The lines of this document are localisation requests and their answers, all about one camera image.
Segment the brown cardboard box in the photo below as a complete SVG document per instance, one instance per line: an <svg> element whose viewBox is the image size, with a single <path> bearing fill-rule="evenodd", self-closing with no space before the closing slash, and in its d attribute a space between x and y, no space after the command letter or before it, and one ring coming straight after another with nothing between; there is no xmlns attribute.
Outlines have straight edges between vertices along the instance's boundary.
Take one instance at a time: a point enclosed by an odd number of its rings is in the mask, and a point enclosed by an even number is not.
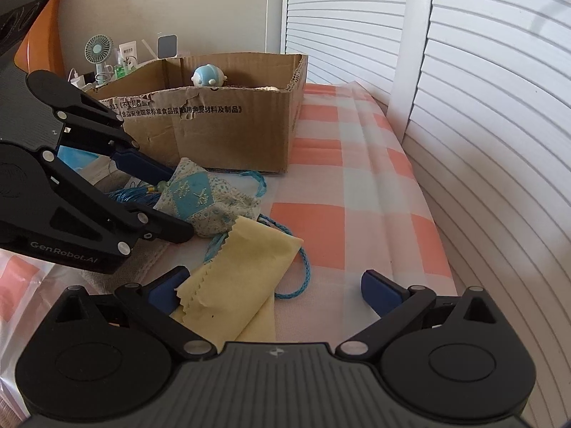
<svg viewBox="0 0 571 428"><path fill-rule="evenodd" d="M194 87L202 65L219 67L222 87ZM207 169L287 171L308 58L232 52L155 60L90 90L118 113L140 150L174 167L190 158Z"/></svg>

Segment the white louvered closet doors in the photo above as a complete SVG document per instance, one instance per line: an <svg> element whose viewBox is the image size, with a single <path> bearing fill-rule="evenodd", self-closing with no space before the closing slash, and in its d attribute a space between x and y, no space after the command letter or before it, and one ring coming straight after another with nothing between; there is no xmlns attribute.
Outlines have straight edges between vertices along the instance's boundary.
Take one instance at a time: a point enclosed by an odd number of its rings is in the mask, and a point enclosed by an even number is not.
<svg viewBox="0 0 571 428"><path fill-rule="evenodd" d="M531 353L526 419L570 418L570 0L282 0L282 52L356 81L412 164L455 281Z"/></svg>

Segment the white phone stand mirror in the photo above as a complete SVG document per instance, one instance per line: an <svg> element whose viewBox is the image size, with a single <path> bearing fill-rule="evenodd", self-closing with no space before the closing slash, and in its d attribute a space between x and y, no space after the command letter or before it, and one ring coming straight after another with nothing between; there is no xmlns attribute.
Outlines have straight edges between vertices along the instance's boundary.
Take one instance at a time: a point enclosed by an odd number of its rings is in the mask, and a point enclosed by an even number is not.
<svg viewBox="0 0 571 428"><path fill-rule="evenodd" d="M175 34L159 35L157 38L157 57L175 58L178 55L178 37Z"/></svg>

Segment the blue plush doll keychain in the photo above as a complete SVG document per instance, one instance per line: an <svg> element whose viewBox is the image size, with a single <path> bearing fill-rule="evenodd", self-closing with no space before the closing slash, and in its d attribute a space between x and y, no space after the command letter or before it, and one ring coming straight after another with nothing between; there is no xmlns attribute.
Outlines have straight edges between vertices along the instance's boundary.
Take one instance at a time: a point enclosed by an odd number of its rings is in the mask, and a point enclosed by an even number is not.
<svg viewBox="0 0 571 428"><path fill-rule="evenodd" d="M191 81L194 87L222 87L227 76L219 67L206 64L194 70Z"/></svg>

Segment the grey stuffed sachet pillow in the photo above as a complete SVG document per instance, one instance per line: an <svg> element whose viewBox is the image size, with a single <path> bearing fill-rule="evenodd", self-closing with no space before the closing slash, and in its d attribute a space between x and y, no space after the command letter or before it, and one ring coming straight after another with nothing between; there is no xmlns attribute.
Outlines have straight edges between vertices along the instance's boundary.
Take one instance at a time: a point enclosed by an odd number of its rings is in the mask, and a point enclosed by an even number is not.
<svg viewBox="0 0 571 428"><path fill-rule="evenodd" d="M161 239L137 241L117 270L111 274L80 271L79 284L89 293L109 294L125 283L140 283L169 247L170 243Z"/></svg>

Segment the green desk fan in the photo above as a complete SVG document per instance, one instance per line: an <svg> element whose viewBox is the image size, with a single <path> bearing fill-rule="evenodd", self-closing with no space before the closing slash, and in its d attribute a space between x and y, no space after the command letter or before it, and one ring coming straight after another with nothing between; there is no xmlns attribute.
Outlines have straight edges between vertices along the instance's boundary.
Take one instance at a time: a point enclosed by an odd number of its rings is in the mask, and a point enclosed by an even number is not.
<svg viewBox="0 0 571 428"><path fill-rule="evenodd" d="M105 85L111 78L111 70L106 61L113 52L112 40L104 34L91 37L85 44L84 57L86 61L95 66L95 82Z"/></svg>

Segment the green bottle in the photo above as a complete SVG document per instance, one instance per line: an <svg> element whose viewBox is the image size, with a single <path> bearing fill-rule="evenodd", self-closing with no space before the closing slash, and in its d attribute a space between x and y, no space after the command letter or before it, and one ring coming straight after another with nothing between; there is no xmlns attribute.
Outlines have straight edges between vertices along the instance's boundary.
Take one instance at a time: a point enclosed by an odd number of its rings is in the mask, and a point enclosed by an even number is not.
<svg viewBox="0 0 571 428"><path fill-rule="evenodd" d="M117 64L114 66L115 79L118 80L120 78L123 78L127 74L128 74L128 65L126 64L122 55L118 54Z"/></svg>

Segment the pink checkered tablecloth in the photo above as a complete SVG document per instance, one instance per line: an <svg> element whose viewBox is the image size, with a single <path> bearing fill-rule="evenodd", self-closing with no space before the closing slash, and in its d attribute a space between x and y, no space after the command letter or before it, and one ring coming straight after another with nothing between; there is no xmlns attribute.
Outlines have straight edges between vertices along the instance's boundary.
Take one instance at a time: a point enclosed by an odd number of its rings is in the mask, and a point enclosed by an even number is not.
<svg viewBox="0 0 571 428"><path fill-rule="evenodd" d="M304 241L306 291L276 300L276 341L335 348L378 315L360 293L364 271L456 294L435 222L399 140L356 83L306 84L287 173L265 177L261 213ZM202 263L209 241L170 244L140 283ZM47 311L79 271L1 250L1 410L27 416L15 364Z"/></svg>

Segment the floral patchwork sachet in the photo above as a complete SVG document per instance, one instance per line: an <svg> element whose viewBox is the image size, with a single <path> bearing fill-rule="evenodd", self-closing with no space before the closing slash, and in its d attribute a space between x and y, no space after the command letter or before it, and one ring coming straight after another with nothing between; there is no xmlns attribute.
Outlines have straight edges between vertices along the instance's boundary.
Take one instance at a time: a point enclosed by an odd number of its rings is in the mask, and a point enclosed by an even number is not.
<svg viewBox="0 0 571 428"><path fill-rule="evenodd" d="M267 191L262 174L249 170L239 176L253 179L256 191L249 194L189 158L181 158L169 181L116 189L107 195L119 203L141 203L189 222L196 235L211 240L204 257L210 262L240 216L292 234L286 226L261 213L261 200Z"/></svg>

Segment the white tube bottle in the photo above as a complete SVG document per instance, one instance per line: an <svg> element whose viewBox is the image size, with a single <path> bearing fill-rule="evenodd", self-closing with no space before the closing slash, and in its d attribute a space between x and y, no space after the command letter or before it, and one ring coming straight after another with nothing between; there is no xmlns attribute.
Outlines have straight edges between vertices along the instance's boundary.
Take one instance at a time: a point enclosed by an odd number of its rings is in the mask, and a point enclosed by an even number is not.
<svg viewBox="0 0 571 428"><path fill-rule="evenodd" d="M136 41L123 42L118 49L125 67L129 71L136 68L138 64Z"/></svg>

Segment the wooden bed headboard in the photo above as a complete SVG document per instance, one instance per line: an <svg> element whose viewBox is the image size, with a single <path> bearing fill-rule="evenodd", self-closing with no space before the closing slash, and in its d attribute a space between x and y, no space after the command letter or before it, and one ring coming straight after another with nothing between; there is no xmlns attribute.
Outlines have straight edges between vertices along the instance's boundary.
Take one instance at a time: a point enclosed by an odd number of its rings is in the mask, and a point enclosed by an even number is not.
<svg viewBox="0 0 571 428"><path fill-rule="evenodd" d="M59 34L62 0L49 0L15 53L15 65L24 72L45 70L66 76Z"/></svg>

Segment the yellow cleaning cloth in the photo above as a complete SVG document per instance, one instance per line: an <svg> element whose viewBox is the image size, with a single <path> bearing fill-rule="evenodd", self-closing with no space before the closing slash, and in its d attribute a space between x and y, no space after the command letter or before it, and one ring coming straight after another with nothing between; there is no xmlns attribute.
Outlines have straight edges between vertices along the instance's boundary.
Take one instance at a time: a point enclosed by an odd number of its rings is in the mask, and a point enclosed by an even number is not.
<svg viewBox="0 0 571 428"><path fill-rule="evenodd" d="M303 241L250 218L237 218L214 258L176 289L170 314L218 350L230 341L276 340L275 290Z"/></svg>

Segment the blue surgical face mask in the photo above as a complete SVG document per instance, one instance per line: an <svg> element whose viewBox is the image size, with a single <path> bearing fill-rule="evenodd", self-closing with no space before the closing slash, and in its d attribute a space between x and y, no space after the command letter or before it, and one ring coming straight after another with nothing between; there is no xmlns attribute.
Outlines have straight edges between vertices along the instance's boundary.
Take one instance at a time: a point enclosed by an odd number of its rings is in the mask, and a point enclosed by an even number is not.
<svg viewBox="0 0 571 428"><path fill-rule="evenodd" d="M99 184L117 170L111 158L66 146L59 147L57 157L93 185Z"/></svg>

